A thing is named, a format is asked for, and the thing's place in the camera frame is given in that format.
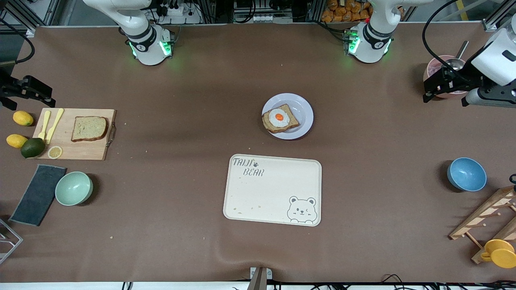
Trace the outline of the plain brown bread slice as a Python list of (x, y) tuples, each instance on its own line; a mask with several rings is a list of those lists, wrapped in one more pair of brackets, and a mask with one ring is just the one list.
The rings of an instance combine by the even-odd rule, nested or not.
[(103, 139), (108, 131), (109, 121), (105, 117), (76, 117), (71, 141), (96, 141)]

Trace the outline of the pale lavender round plate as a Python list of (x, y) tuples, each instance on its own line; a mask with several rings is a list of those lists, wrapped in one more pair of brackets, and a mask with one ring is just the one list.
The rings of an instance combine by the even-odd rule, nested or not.
[(270, 98), (264, 105), (262, 113), (287, 104), (293, 115), (299, 121), (299, 126), (290, 128), (282, 133), (271, 133), (272, 136), (282, 140), (297, 140), (306, 135), (313, 125), (314, 112), (306, 99), (294, 93), (281, 93)]

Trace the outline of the toast with fried egg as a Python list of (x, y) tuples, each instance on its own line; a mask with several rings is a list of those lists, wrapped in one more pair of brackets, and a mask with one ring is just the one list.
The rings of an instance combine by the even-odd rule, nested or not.
[(283, 104), (279, 107), (276, 107), (276, 108), (280, 108), (284, 111), (286, 111), (286, 113), (289, 115), (290, 117), (290, 123), (288, 126), (286, 127), (273, 127), (269, 121), (268, 121), (268, 114), (269, 114), (269, 111), (265, 112), (263, 115), (262, 115), (262, 121), (263, 121), (263, 125), (264, 127), (270, 132), (270, 133), (273, 133), (273, 134), (276, 134), (276, 133), (281, 133), (281, 132), (285, 132), (287, 130), (289, 130), (290, 128), (294, 128), (294, 127), (298, 127), (299, 126), (299, 121), (297, 120), (297, 118), (293, 115), (289, 105), (287, 104)]

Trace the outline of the fried egg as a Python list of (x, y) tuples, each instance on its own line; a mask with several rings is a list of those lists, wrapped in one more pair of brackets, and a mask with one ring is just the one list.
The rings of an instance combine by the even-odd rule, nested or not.
[(268, 121), (273, 127), (286, 127), (289, 125), (291, 119), (286, 111), (275, 108), (269, 111)]

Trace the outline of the pink bowl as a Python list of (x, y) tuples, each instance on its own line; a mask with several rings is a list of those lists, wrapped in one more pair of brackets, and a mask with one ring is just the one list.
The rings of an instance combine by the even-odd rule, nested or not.
[[(454, 56), (451, 55), (441, 55), (440, 58), (444, 61), (447, 61), (448, 59), (454, 58)], [(431, 75), (435, 74), (435, 72), (439, 71), (442, 64), (437, 61), (437, 59), (433, 58), (431, 61), (427, 64), (426, 70), (423, 74), (423, 81), (426, 81)], [(446, 98), (457, 98), (457, 97), (464, 97), (467, 94), (466, 91), (455, 91), (451, 93), (443, 93), (439, 94), (436, 97), (441, 99)]]

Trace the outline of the metal scoop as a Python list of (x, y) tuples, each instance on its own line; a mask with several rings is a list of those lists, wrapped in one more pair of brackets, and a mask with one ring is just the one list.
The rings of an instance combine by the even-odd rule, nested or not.
[(459, 71), (460, 69), (462, 69), (464, 64), (466, 63), (465, 61), (463, 61), (461, 59), (461, 57), (462, 57), (464, 51), (466, 50), (468, 44), (469, 44), (468, 40), (464, 41), (455, 56), (444, 56), (444, 61), (448, 65), (450, 65), (455, 71)]

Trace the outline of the yellow plastic fork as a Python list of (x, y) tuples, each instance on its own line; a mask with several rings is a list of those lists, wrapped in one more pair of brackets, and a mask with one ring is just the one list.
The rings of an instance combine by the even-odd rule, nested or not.
[(51, 113), (52, 112), (50, 110), (47, 110), (47, 111), (44, 112), (44, 119), (42, 121), (41, 131), (40, 131), (40, 133), (37, 136), (38, 138), (40, 138), (42, 140), (46, 139), (46, 129), (47, 129), (47, 126), (48, 126), (48, 122), (50, 120)]

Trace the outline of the yellow lemon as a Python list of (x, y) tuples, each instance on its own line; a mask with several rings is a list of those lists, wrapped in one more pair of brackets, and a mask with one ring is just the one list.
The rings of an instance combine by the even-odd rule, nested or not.
[(24, 146), (28, 138), (19, 134), (11, 134), (6, 138), (6, 143), (14, 148), (20, 149)]
[(32, 126), (34, 123), (33, 116), (25, 111), (14, 112), (12, 119), (20, 126)]

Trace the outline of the yellow plastic knife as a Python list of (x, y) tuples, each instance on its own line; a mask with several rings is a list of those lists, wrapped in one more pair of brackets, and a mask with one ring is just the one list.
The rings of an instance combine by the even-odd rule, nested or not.
[(59, 124), (59, 121), (61, 120), (61, 117), (63, 116), (64, 114), (64, 111), (65, 109), (64, 108), (59, 108), (56, 112), (56, 115), (55, 115), (55, 118), (54, 118), (54, 122), (52, 124), (52, 126), (50, 127), (50, 129), (48, 130), (48, 132), (46, 133), (46, 138), (45, 138), (45, 141), (46, 141), (46, 144), (49, 145), (52, 138), (53, 138), (53, 134), (57, 128), (57, 125)]

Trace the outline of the green avocado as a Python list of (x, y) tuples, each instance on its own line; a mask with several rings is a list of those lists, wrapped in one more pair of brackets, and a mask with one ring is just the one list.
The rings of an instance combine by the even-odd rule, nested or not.
[(46, 149), (46, 142), (41, 138), (28, 139), (21, 147), (21, 156), (33, 158), (40, 156)]

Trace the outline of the wooden cutting board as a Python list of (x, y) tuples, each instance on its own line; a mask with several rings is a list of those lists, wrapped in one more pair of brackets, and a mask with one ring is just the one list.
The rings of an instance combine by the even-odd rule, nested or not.
[[(53, 146), (63, 149), (60, 160), (105, 160), (108, 144), (114, 139), (116, 130), (111, 123), (115, 120), (116, 110), (65, 108), (52, 140), (45, 151), (35, 159), (49, 160), (48, 150)], [(105, 117), (108, 120), (108, 131), (104, 138), (94, 141), (72, 142), (72, 134), (76, 117)]]

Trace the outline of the blue bowl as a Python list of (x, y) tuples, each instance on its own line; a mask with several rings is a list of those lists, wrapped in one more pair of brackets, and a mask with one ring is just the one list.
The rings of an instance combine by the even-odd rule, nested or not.
[(469, 192), (483, 189), (488, 180), (482, 165), (468, 157), (453, 160), (447, 168), (447, 178), (456, 189)]

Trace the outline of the pale green bowl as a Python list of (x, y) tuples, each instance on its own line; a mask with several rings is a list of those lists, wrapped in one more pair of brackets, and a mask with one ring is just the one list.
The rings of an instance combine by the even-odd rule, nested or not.
[(64, 206), (82, 204), (93, 192), (92, 180), (83, 172), (70, 172), (64, 175), (55, 188), (55, 198)]

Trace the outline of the dark grey cloth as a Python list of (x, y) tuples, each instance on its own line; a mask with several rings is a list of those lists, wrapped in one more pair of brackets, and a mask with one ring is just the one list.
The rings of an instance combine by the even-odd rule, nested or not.
[(66, 172), (64, 167), (39, 164), (9, 221), (40, 226), (55, 198), (56, 186)]

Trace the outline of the orange packaged bread pile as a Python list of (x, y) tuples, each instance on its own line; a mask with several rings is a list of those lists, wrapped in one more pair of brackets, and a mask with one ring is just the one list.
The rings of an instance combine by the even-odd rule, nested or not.
[(321, 22), (367, 21), (373, 11), (372, 4), (367, 0), (326, 0)]

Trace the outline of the wooden cup rack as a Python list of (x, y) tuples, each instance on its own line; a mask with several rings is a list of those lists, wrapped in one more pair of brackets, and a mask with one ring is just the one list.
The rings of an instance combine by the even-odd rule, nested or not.
[(480, 205), (470, 216), (468, 216), (459, 226), (449, 235), (450, 239), (456, 240), (467, 237), (478, 248), (479, 251), (471, 258), (475, 264), (483, 263), (481, 254), (484, 245), (479, 243), (470, 233), (471, 229), (483, 228), (486, 226), (485, 219), (501, 216), (500, 209), (510, 209), (515, 213), (515, 217), (508, 222), (493, 238), (501, 239), (505, 242), (516, 242), (516, 191), (514, 186), (507, 186), (498, 189), (486, 202)]

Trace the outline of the yellow cup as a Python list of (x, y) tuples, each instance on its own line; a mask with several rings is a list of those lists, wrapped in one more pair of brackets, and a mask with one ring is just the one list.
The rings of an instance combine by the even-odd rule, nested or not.
[(493, 262), (505, 269), (516, 267), (516, 252), (512, 244), (503, 239), (489, 240), (481, 253), (483, 262)]

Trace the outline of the cream bear print tray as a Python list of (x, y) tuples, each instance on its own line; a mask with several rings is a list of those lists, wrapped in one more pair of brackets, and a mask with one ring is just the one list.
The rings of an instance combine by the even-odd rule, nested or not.
[(223, 214), (246, 222), (317, 226), (321, 177), (317, 160), (235, 154), (227, 171)]

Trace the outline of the aluminium frame beam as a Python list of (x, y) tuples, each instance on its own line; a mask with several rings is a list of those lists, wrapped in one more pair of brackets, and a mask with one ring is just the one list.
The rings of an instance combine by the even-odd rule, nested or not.
[(516, 0), (501, 0), (501, 3), (485, 19), (482, 20), (483, 30), (494, 32), (502, 27), (516, 13)]
[(36, 28), (57, 23), (65, 3), (66, 0), (0, 0), (0, 20), (33, 35)]

